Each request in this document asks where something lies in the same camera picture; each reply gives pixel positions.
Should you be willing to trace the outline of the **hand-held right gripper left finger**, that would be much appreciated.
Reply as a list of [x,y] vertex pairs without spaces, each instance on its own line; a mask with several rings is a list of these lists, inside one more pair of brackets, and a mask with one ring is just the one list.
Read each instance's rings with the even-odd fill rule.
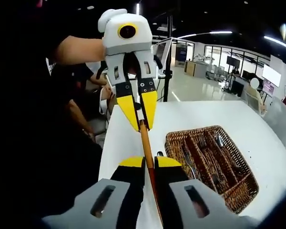
[[145,184],[145,158],[123,160],[110,179],[79,194],[72,208],[42,219],[49,229],[134,229]]

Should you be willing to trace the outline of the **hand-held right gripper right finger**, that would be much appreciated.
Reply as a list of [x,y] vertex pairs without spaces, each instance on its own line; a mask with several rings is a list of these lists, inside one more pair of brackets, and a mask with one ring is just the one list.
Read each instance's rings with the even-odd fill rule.
[[253,229],[255,220],[232,212],[224,198],[198,179],[188,179],[175,159],[156,156],[157,202],[165,229]]

